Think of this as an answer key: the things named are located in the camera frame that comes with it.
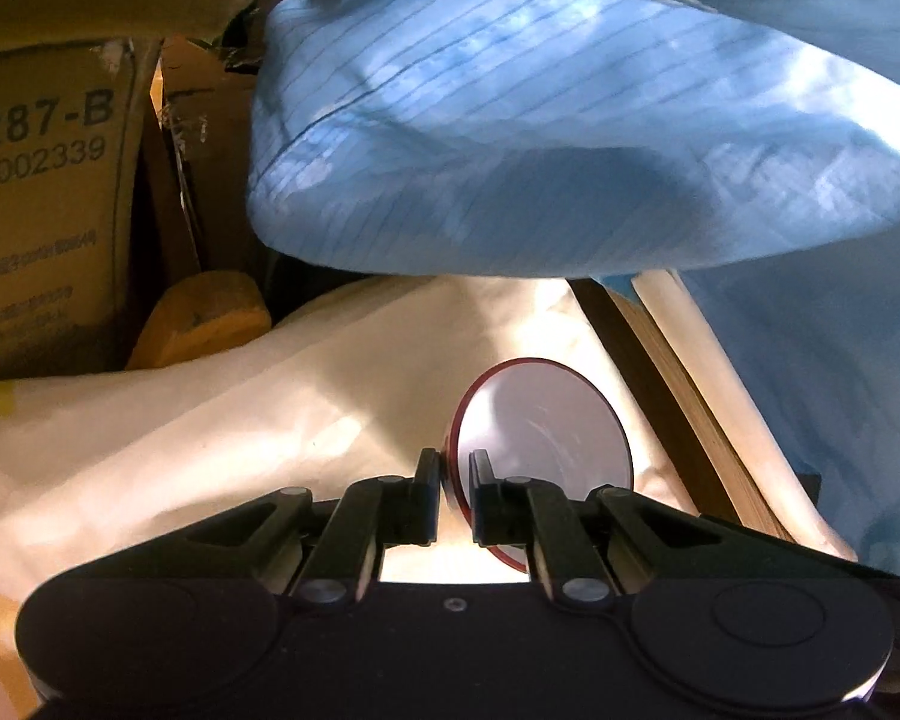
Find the white red-rimmed bowl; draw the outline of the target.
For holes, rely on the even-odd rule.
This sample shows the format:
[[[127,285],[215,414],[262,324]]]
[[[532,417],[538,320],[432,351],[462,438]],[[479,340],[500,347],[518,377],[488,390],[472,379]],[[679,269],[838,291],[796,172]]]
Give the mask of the white red-rimmed bowl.
[[[447,496],[471,517],[470,455],[484,450],[494,476],[543,479],[570,500],[612,484],[634,486],[621,419],[593,383],[543,358],[515,358],[482,372],[457,406],[443,446]]]

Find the cream paper table cover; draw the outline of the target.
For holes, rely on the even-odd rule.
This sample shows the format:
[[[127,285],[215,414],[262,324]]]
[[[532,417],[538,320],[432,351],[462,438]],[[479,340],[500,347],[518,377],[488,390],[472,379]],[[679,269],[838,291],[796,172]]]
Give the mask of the cream paper table cover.
[[[0,382],[0,718],[37,703],[14,621],[43,580],[283,486],[331,499],[406,475],[445,440],[471,383],[514,358],[554,359],[600,388],[637,489],[691,507],[560,280],[374,278],[220,355]]]

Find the wooden shelf ledge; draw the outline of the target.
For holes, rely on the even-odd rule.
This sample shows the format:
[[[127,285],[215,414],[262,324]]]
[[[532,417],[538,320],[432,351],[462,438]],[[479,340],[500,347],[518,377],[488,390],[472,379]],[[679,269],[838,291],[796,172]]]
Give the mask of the wooden shelf ledge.
[[[569,286],[694,507],[787,541],[754,479],[647,309],[593,280]]]

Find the orange wooden knob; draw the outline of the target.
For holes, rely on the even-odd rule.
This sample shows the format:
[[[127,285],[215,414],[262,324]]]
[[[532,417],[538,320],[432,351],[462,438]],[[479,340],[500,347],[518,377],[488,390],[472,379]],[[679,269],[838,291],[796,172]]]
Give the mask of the orange wooden knob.
[[[245,273],[206,271],[176,283],[144,323],[126,371],[162,369],[224,353],[272,327],[260,289]]]

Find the white foam stick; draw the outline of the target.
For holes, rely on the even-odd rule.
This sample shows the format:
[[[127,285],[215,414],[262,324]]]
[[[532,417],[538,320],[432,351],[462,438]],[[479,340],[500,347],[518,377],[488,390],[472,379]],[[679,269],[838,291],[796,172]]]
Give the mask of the white foam stick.
[[[644,271],[632,284],[784,532],[812,550],[857,561],[816,509],[678,273]]]

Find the blue garment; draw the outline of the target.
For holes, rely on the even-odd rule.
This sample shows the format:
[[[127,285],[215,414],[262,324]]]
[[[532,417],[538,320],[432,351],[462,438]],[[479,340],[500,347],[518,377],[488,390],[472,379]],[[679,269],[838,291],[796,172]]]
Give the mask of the blue garment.
[[[688,283],[900,575],[900,0],[284,0],[247,210],[390,275]]]

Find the Vinda cardboard box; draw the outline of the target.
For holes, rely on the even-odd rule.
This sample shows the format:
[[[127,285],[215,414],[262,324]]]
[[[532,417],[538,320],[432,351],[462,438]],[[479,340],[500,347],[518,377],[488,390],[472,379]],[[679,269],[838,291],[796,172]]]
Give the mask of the Vinda cardboard box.
[[[109,357],[159,52],[113,39],[0,54],[0,380]]]

